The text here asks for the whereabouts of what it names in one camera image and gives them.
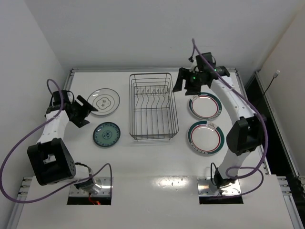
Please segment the green red rimmed plate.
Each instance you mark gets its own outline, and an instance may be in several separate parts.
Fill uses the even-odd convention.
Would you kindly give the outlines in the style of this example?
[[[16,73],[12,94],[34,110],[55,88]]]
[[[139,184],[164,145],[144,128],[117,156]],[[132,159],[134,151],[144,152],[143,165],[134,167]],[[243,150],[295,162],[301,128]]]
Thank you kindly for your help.
[[[188,107],[191,114],[201,120],[214,120],[218,118],[222,112],[220,100],[210,93],[194,95],[189,99]]]
[[[217,154],[225,143],[221,128],[210,121],[192,124],[187,131],[187,140],[194,151],[205,156]]]

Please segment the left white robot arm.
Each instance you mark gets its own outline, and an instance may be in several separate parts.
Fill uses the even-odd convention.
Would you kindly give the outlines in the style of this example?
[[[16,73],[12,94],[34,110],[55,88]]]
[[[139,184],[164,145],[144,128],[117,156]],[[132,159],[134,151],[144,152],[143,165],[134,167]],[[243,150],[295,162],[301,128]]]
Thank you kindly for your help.
[[[27,154],[38,183],[42,186],[75,179],[74,186],[85,191],[95,182],[92,169],[83,169],[85,164],[74,162],[63,137],[68,122],[81,128],[89,121],[86,117],[97,109],[82,96],[74,97],[71,91],[55,91],[45,117],[47,124],[35,145],[29,146]]]

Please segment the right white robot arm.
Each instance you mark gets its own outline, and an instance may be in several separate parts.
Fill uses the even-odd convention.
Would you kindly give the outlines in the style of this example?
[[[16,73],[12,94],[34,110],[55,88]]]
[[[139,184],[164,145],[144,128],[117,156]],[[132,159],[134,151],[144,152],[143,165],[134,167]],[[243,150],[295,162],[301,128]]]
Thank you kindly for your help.
[[[259,170],[264,159],[256,167],[250,167],[248,174],[239,176],[243,162],[262,143],[268,143],[264,118],[257,109],[234,89],[228,70],[221,66],[203,72],[193,68],[180,68],[173,92],[181,91],[185,83],[186,95],[199,95],[201,86],[207,85],[226,108],[232,128],[226,136],[228,151],[216,168],[213,177],[214,186],[221,187],[240,178],[246,178]]]

